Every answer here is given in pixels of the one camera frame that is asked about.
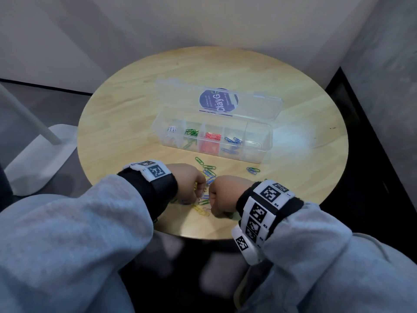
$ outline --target wooden tabletop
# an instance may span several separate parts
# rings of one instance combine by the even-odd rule
[[[160,110],[158,78],[253,93],[284,100],[272,124],[274,147],[261,164],[252,164],[162,146],[151,124]],[[129,162],[157,159],[201,169],[195,157],[217,166],[217,175],[254,181],[274,179],[303,200],[321,203],[346,165],[347,131],[331,98],[301,71],[268,56],[242,49],[189,47],[136,61],[107,79],[92,95],[78,125],[78,155],[91,184],[118,173]],[[246,167],[261,170],[256,176]],[[216,218],[191,206],[169,205],[155,229],[200,239],[229,239],[235,220]]]

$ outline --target hand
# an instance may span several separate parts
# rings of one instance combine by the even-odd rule
[[[237,200],[253,184],[251,180],[235,176],[217,177],[208,190],[211,213],[221,215],[223,212],[235,212]]]
[[[176,199],[194,203],[203,194],[206,177],[192,165],[186,163],[169,163],[166,165],[178,183]]]

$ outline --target gray sweatshirt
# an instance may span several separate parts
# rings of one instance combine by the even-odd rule
[[[19,201],[0,213],[0,312],[133,312],[117,271],[152,234],[115,175],[78,199]],[[242,312],[417,312],[417,266],[318,205],[279,223],[263,252],[274,266]]]

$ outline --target clear plastic box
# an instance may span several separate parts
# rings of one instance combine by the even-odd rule
[[[273,130],[268,123],[282,110],[282,99],[177,79],[158,79],[156,90],[162,108],[152,129],[161,144],[253,163],[260,163],[272,148]],[[186,129],[195,129],[198,136],[187,135]],[[221,139],[207,139],[206,133],[220,134]]]

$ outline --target white lamp base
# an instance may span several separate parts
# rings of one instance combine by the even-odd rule
[[[42,189],[76,149],[77,126],[57,124],[49,129],[61,144],[53,145],[39,135],[4,169],[14,195],[27,196]]]

